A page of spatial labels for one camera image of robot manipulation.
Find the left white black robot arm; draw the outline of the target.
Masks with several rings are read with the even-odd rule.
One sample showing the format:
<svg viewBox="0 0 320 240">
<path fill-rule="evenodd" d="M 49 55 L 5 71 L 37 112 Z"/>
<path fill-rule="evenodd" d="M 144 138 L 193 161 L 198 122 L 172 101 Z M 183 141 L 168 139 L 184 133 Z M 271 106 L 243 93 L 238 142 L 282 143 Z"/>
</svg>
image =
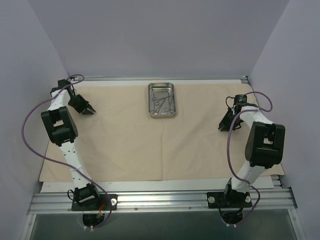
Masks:
<svg viewBox="0 0 320 240">
<path fill-rule="evenodd" d="M 89 180 L 78 151 L 79 133 L 68 106 L 82 115 L 93 115 L 96 111 L 76 92 L 70 81 L 61 79 L 57 84 L 57 87 L 51 89 L 52 100 L 49 108 L 41 113 L 41 119 L 50 141 L 58 146 L 70 168 L 74 184 L 72 201 L 81 207 L 95 210 L 100 206 L 101 197 L 95 184 Z"/>
</svg>

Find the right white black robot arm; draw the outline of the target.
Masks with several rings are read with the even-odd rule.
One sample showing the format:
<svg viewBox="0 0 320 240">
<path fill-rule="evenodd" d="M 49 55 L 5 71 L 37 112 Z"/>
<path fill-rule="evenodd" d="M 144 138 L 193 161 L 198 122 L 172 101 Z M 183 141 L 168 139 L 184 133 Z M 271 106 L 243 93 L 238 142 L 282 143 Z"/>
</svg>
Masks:
<svg viewBox="0 0 320 240">
<path fill-rule="evenodd" d="M 263 114 L 273 110 L 273 103 L 267 95 L 256 92 L 268 100 L 268 109 L 248 102 L 248 95 L 253 93 L 252 91 L 232 97 L 233 105 L 227 107 L 227 112 L 218 125 L 220 132 L 228 133 L 226 156 L 232 178 L 222 193 L 222 200 L 230 207 L 246 199 L 258 177 L 274 165 L 279 165 L 283 159 L 286 128 Z M 247 124 L 250 132 L 244 150 L 245 162 L 236 173 L 231 163 L 230 143 L 232 132 L 240 129 L 242 123 Z"/>
</svg>

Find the beige cloth wrap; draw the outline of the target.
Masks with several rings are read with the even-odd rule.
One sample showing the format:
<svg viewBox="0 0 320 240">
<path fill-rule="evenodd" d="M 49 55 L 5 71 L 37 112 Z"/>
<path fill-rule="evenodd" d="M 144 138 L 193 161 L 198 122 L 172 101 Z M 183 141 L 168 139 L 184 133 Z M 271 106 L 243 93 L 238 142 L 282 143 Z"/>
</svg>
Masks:
<svg viewBox="0 0 320 240">
<path fill-rule="evenodd" d="M 227 132 L 218 125 L 227 112 L 226 97 L 246 94 L 241 83 L 177 84 L 177 113 L 152 118 L 148 87 L 87 86 L 77 91 L 96 113 L 70 109 L 78 129 L 77 149 L 96 182 L 230 178 Z M 235 172 L 245 163 L 250 129 L 231 134 L 230 160 Z"/>
</svg>

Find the steel instrument tray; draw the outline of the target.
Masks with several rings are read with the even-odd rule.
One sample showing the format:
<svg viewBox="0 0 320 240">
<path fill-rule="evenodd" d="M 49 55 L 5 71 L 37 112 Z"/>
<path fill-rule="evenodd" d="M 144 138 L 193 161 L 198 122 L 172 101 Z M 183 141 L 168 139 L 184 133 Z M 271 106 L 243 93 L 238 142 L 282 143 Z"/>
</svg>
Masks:
<svg viewBox="0 0 320 240">
<path fill-rule="evenodd" d="M 148 85 L 148 113 L 152 118 L 173 118 L 177 113 L 175 86 L 171 82 Z"/>
</svg>

